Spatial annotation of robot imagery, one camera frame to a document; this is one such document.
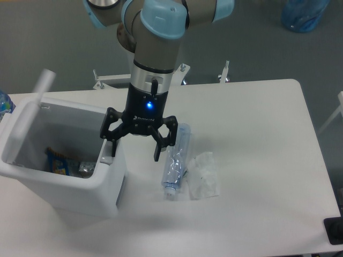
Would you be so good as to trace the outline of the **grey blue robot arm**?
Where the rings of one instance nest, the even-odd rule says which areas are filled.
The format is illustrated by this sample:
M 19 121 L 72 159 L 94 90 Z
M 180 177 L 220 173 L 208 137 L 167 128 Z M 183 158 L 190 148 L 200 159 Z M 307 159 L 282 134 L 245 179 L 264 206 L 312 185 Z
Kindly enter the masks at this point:
M 234 1 L 84 1 L 96 27 L 123 27 L 133 41 L 134 58 L 126 105 L 108 108 L 100 136 L 117 148 L 127 134 L 152 136 L 154 159 L 176 142 L 178 122 L 164 117 L 181 39 L 192 26 L 231 15 Z

